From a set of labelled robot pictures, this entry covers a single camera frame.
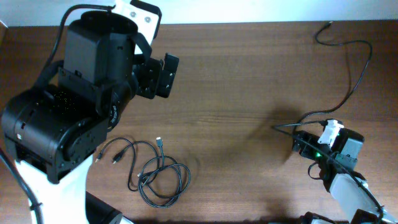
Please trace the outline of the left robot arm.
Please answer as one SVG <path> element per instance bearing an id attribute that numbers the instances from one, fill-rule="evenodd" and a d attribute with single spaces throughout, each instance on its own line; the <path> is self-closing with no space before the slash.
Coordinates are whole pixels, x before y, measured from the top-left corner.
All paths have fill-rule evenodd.
<path id="1" fill-rule="evenodd" d="M 127 223 L 86 191 L 96 148 L 135 97 L 170 95 L 179 59 L 152 58 L 150 37 L 109 6 L 85 5 L 67 27 L 63 60 L 49 58 L 32 88 L 2 112 L 5 165 L 34 223 Z"/>

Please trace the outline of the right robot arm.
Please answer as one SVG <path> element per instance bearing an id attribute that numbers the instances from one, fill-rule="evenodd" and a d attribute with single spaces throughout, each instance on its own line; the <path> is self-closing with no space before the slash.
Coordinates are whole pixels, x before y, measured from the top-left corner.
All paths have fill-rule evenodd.
<path id="1" fill-rule="evenodd" d="M 356 172 L 358 154 L 364 137 L 339 124 L 324 126 L 321 136 L 298 131 L 293 135 L 293 149 L 317 165 L 318 177 L 326 191 L 346 215 L 348 223 L 397 223 L 370 191 L 366 178 Z"/>

